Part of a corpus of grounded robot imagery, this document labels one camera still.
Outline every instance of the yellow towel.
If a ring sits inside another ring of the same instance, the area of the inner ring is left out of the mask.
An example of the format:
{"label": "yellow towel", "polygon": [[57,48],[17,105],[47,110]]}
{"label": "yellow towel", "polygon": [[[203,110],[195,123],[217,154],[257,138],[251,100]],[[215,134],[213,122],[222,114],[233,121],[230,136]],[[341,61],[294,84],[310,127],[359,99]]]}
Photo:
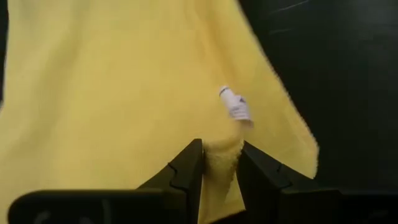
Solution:
{"label": "yellow towel", "polygon": [[[0,223],[39,189],[134,189],[202,138],[200,222],[236,213],[245,140],[313,177],[317,145],[233,0],[11,0]],[[248,102],[243,131],[219,99]]]}

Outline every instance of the small white object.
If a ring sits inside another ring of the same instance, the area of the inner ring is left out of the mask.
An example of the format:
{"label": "small white object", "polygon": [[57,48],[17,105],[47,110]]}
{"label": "small white object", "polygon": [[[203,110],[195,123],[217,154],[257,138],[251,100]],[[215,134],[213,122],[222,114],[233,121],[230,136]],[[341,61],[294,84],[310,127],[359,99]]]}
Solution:
{"label": "small white object", "polygon": [[220,91],[220,97],[232,118],[240,121],[249,121],[249,124],[252,125],[246,100],[242,96],[235,95],[228,86],[223,86]]}

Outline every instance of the yellow cloth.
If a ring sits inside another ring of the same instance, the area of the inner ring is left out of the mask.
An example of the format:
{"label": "yellow cloth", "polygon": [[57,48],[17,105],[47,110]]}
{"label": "yellow cloth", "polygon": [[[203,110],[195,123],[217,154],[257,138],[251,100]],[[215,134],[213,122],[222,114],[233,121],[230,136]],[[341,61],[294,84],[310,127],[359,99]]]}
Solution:
{"label": "yellow cloth", "polygon": [[[313,177],[317,145],[233,0],[10,0],[0,223],[38,189],[134,189],[205,142],[200,221],[242,209],[245,140]],[[247,101],[243,131],[218,91]],[[226,197],[223,207],[217,209]]]}

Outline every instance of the towel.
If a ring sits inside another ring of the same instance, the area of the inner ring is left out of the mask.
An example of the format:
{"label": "towel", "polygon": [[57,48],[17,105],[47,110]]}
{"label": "towel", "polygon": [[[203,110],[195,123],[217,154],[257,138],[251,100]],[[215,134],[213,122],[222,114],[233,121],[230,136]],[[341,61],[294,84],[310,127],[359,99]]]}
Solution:
{"label": "towel", "polygon": [[[317,144],[233,0],[12,0],[0,111],[0,223],[40,189],[135,189],[192,139],[200,223],[244,210],[247,140],[307,177]],[[219,98],[245,98],[244,129]]]}

